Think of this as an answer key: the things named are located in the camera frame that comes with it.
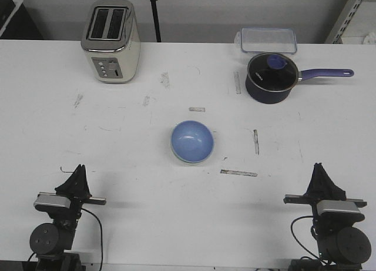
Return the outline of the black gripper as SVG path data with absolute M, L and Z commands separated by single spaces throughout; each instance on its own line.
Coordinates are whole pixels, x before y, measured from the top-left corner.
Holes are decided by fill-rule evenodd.
M 367 205 L 362 199 L 346 199 L 346 192 L 335 185 L 321 163 L 314 164 L 306 196 L 285 195 L 283 201 L 311 206 L 313 235 L 319 245 L 342 229 L 362 222 L 365 216 L 360 209 Z
M 82 216 L 81 210 L 84 204 L 106 204 L 106 198 L 97 198 L 90 194 L 85 165 L 78 165 L 70 177 L 63 184 L 55 188 L 55 192 L 56 193 L 40 192 L 39 194 L 64 196 L 71 201 L 69 209 L 51 209 L 46 212 L 54 223 L 57 223 L 64 229 L 76 229 L 78 220 Z

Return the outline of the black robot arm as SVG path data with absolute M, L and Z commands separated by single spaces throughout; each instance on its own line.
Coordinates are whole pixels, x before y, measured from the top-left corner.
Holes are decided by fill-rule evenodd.
M 296 236 L 293 238 L 310 255 L 290 262 L 288 270 L 361 270 L 371 257 L 366 234 L 354 227 L 365 219 L 362 199 L 349 199 L 346 192 L 330 179 L 321 163 L 315 163 L 308 188 L 303 195 L 285 195 L 284 203 L 311 206 L 312 214 L 292 221 L 311 218 L 310 233 L 317 242 L 318 255 L 309 251 Z
M 33 206 L 46 212 L 51 223 L 37 226 L 31 233 L 29 245 L 38 259 L 36 270 L 86 270 L 77 253 L 70 250 L 85 204 L 105 205 L 105 198 L 94 198 L 89 190 L 85 165 L 78 165 L 70 177 L 55 192 L 39 192 Z

